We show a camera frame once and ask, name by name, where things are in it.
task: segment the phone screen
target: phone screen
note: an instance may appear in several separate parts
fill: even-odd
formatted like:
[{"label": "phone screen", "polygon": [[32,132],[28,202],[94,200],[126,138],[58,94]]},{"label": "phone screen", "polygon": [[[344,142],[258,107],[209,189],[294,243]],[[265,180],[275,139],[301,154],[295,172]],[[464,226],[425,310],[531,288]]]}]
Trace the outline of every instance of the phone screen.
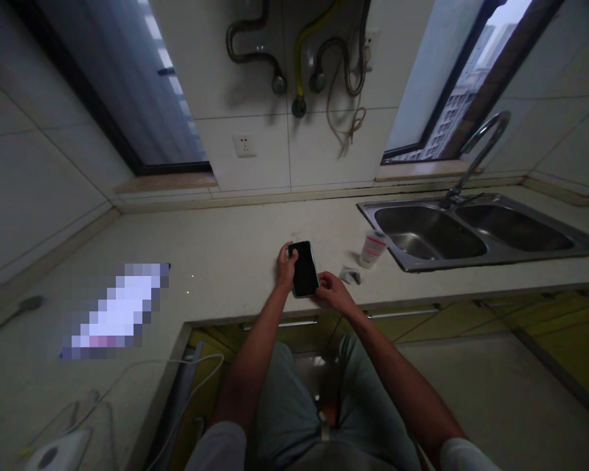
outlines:
[{"label": "phone screen", "polygon": [[319,287],[319,278],[316,274],[316,265],[312,255],[310,242],[297,242],[288,246],[288,256],[293,255],[293,250],[299,253],[299,258],[294,263],[293,292],[297,298],[313,296]]}]

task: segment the gooseneck faucet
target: gooseneck faucet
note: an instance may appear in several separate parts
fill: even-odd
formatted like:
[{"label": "gooseneck faucet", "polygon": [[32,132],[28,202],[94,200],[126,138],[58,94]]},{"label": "gooseneck faucet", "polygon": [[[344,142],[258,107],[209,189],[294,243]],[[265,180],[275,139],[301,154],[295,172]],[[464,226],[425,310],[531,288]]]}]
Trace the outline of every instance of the gooseneck faucet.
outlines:
[{"label": "gooseneck faucet", "polygon": [[460,192],[463,190],[463,186],[465,186],[465,183],[467,183],[469,177],[471,177],[473,172],[475,172],[476,168],[478,168],[478,166],[482,163],[482,161],[491,151],[496,142],[499,141],[499,138],[502,137],[502,134],[504,134],[504,131],[506,130],[506,127],[508,126],[509,122],[510,111],[502,111],[501,113],[497,113],[486,123],[484,123],[482,127],[479,130],[477,130],[473,136],[471,136],[471,139],[469,139],[467,143],[463,146],[463,148],[460,150],[460,155],[470,153],[471,149],[475,147],[478,141],[481,140],[481,138],[486,133],[488,133],[492,127],[497,125],[497,128],[491,136],[491,139],[489,139],[489,141],[486,143],[486,146],[484,146],[484,148],[480,151],[480,154],[478,154],[476,160],[474,160],[473,163],[469,166],[469,168],[467,169],[465,174],[460,178],[458,183],[456,183],[456,185],[453,188],[451,188],[443,197],[443,199],[438,203],[439,207],[443,209],[449,209],[451,208],[452,204],[461,205],[467,203],[469,200],[473,198],[477,198],[477,196],[473,196],[471,198],[463,198],[462,196],[460,196]]}]

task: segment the hand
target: hand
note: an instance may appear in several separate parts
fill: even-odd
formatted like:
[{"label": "hand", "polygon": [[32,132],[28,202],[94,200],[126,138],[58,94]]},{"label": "hand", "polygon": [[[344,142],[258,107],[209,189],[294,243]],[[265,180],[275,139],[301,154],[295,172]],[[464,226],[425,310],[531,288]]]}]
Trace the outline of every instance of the hand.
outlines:
[{"label": "hand", "polygon": [[340,278],[324,271],[319,273],[319,281],[321,286],[316,288],[316,296],[328,301],[335,310],[346,317],[362,312]]},{"label": "hand", "polygon": [[293,250],[293,255],[288,258],[288,246],[292,243],[286,242],[277,257],[277,285],[288,289],[293,287],[293,277],[295,276],[295,262],[299,258],[299,252]]}]

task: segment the double sink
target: double sink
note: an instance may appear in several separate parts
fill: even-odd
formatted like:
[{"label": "double sink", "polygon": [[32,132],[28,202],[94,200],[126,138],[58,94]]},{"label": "double sink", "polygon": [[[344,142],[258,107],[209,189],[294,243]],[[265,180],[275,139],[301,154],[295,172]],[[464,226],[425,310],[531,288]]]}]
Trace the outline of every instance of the double sink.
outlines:
[{"label": "double sink", "polygon": [[387,234],[404,271],[431,271],[589,255],[589,234],[500,194],[443,209],[431,200],[358,203]]}]

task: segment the kitchen counter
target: kitchen counter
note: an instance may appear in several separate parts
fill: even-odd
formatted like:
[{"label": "kitchen counter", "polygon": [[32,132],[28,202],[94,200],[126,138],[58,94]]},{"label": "kitchen counter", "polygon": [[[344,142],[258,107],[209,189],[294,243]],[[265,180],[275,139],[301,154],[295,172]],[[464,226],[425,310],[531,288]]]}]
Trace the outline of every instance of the kitchen counter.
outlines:
[{"label": "kitchen counter", "polygon": [[[572,207],[521,186],[488,192],[500,192],[589,233],[589,207]],[[13,467],[18,450],[64,406],[85,400],[91,389],[102,393],[128,365],[148,358],[178,358],[187,340],[187,329],[180,336],[184,323],[258,314],[274,285],[275,259],[284,242],[311,241],[318,270],[338,273],[343,264],[357,266],[370,229],[356,203],[437,195],[442,192],[121,217],[21,297],[43,295],[47,303],[40,310],[0,330],[0,468]],[[59,358],[71,326],[92,309],[92,302],[105,299],[106,288],[114,286],[125,263],[166,262],[171,264],[170,285],[162,290],[160,311],[144,327],[141,347],[119,349],[109,360]],[[589,284],[589,257],[405,273],[385,252],[374,268],[361,273],[363,284],[348,289],[361,307],[375,308],[579,287]],[[290,296],[285,315],[318,309],[310,299]],[[86,422],[94,428],[94,437],[83,469],[110,467],[112,429],[120,468],[128,465],[134,450],[137,461],[132,465],[144,459],[141,451],[149,446],[174,372],[163,364],[146,364],[126,374],[107,398],[113,427],[103,408]],[[35,445],[56,436],[50,429]]]}]

